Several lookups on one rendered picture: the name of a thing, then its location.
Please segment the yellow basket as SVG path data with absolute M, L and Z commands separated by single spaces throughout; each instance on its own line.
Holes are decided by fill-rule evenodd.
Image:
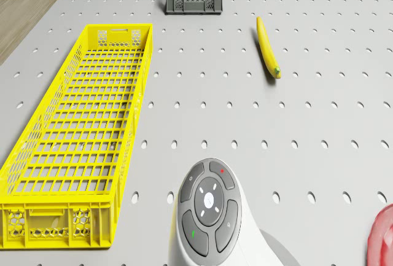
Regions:
M 0 169 L 0 249 L 108 248 L 152 24 L 87 25 Z

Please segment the red plate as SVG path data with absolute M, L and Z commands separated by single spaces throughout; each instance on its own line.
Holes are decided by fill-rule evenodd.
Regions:
M 367 266 L 393 266 L 393 204 L 382 209 L 372 225 Z

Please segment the banana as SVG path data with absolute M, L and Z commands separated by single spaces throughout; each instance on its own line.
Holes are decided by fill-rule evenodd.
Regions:
M 271 44 L 269 42 L 267 31 L 263 24 L 262 18 L 257 17 L 256 22 L 257 22 L 257 36 L 259 40 L 260 51 L 262 53 L 263 60 L 265 62 L 267 70 L 275 79 L 280 79 L 281 69 L 278 65 L 278 62 L 276 61 L 273 50 L 271 48 Z

